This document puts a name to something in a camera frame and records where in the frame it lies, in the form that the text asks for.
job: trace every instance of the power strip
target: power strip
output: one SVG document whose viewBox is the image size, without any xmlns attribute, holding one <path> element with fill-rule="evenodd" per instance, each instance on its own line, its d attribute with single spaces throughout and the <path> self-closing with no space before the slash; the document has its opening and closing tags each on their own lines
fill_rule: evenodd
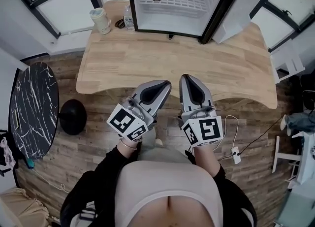
<svg viewBox="0 0 315 227">
<path fill-rule="evenodd" d="M 240 153 L 240 151 L 238 150 L 238 147 L 232 147 L 231 149 L 231 153 L 233 155 L 233 160 L 235 165 L 237 165 L 238 163 L 241 162 L 241 155 L 238 155 Z"/>
</svg>

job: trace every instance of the gray cloth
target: gray cloth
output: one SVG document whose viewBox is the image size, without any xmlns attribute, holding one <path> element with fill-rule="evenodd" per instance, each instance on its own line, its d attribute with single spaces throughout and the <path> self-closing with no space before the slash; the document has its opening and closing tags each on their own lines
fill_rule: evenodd
<svg viewBox="0 0 315 227">
<path fill-rule="evenodd" d="M 299 130 L 304 132 L 315 132 L 315 113 L 305 112 L 293 113 L 285 118 L 286 126 L 291 130 Z"/>
<path fill-rule="evenodd" d="M 157 145 L 154 128 L 142 137 L 142 146 L 138 161 L 191 163 L 184 154 L 174 147 Z"/>
</svg>

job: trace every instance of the white cable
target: white cable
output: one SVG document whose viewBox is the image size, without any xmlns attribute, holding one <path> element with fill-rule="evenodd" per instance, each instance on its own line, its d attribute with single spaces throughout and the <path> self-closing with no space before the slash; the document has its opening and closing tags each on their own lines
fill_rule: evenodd
<svg viewBox="0 0 315 227">
<path fill-rule="evenodd" d="M 60 187 L 61 188 L 58 188 L 58 187 L 56 187 L 54 184 L 51 184 L 49 181 L 47 181 L 44 177 L 42 177 L 39 173 L 37 173 L 34 169 L 32 169 L 39 177 L 41 177 L 44 181 L 46 181 L 50 186 L 53 186 L 53 187 L 55 187 L 56 189 L 58 189 L 58 190 L 61 190 L 61 191 L 64 191 L 64 192 L 66 192 L 66 193 L 69 193 L 68 191 L 66 191 L 65 190 L 65 184 L 63 184 L 63 183 L 61 183 L 60 184 Z"/>
<path fill-rule="evenodd" d="M 227 115 L 227 116 L 225 117 L 225 120 L 224 120 L 224 136 L 223 136 L 223 138 L 220 140 L 220 142 L 218 143 L 218 145 L 215 147 L 215 149 L 213 149 L 213 151 L 215 151 L 215 150 L 220 146 L 221 142 L 224 140 L 224 137 L 225 137 L 225 135 L 226 135 L 226 118 L 227 118 L 227 117 L 235 118 L 235 117 L 232 116 L 232 115 Z M 235 118 L 235 119 L 237 120 L 237 128 L 236 128 L 236 133 L 235 133 L 235 136 L 234 136 L 234 139 L 233 139 L 233 147 L 235 146 L 235 139 L 236 139 L 236 136 L 237 136 L 238 125 L 239 125 L 238 119 L 237 119 L 237 118 Z"/>
</svg>

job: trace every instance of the wooden table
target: wooden table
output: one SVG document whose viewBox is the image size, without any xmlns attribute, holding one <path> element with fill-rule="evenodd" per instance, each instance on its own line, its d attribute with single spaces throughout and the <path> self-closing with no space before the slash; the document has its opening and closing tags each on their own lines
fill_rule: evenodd
<svg viewBox="0 0 315 227">
<path fill-rule="evenodd" d="M 168 40 L 165 34 L 116 28 L 126 3 L 114 0 L 104 5 L 112 31 L 101 35 L 93 29 L 77 78 L 79 93 L 166 79 L 172 83 L 171 95 L 179 97 L 179 79 L 187 73 L 209 88 L 214 101 L 243 97 L 277 107 L 270 57 L 257 25 L 250 24 L 222 44 L 201 45 L 195 38 L 182 36 Z"/>
</svg>

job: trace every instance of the clothing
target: clothing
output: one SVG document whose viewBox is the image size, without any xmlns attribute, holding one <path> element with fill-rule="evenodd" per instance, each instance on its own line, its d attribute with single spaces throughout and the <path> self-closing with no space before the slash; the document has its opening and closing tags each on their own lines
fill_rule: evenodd
<svg viewBox="0 0 315 227">
<path fill-rule="evenodd" d="M 285 123 L 291 130 L 315 132 L 315 113 L 293 113 L 285 117 Z"/>
<path fill-rule="evenodd" d="M 142 135 L 138 161 L 191 163 L 185 155 L 174 147 L 156 144 L 156 136 L 155 128 Z"/>
<path fill-rule="evenodd" d="M 115 147 L 106 154 L 106 158 L 97 166 L 95 171 L 83 174 L 73 190 L 65 199 L 61 209 L 62 227 L 70 226 L 71 220 L 86 208 L 88 202 L 95 202 L 95 211 L 98 217 L 90 225 L 115 226 L 115 194 L 116 185 L 122 168 L 137 160 L 140 145 L 129 159 L 125 158 Z M 242 192 L 233 182 L 225 178 L 224 169 L 213 178 L 220 193 L 223 206 L 223 227 L 235 225 L 251 227 L 252 224 L 246 213 L 252 216 L 253 226 L 257 225 L 255 210 Z"/>
<path fill-rule="evenodd" d="M 127 227 L 144 205 L 172 195 L 187 196 L 199 201 L 208 211 L 214 226 L 222 226 L 220 194 L 207 171 L 191 163 L 137 161 L 122 169 L 117 182 L 116 227 Z"/>
<path fill-rule="evenodd" d="M 7 131 L 0 130 L 0 132 L 4 132 L 0 134 L 0 142 L 3 140 L 3 138 L 6 138 L 8 147 L 12 151 L 13 158 L 15 160 L 15 168 L 19 167 L 19 162 L 18 160 L 24 159 L 24 155 L 20 152 L 20 150 L 16 147 L 13 135 Z M 5 158 L 4 158 L 4 151 L 3 148 L 0 147 L 0 165 L 6 166 Z"/>
</svg>

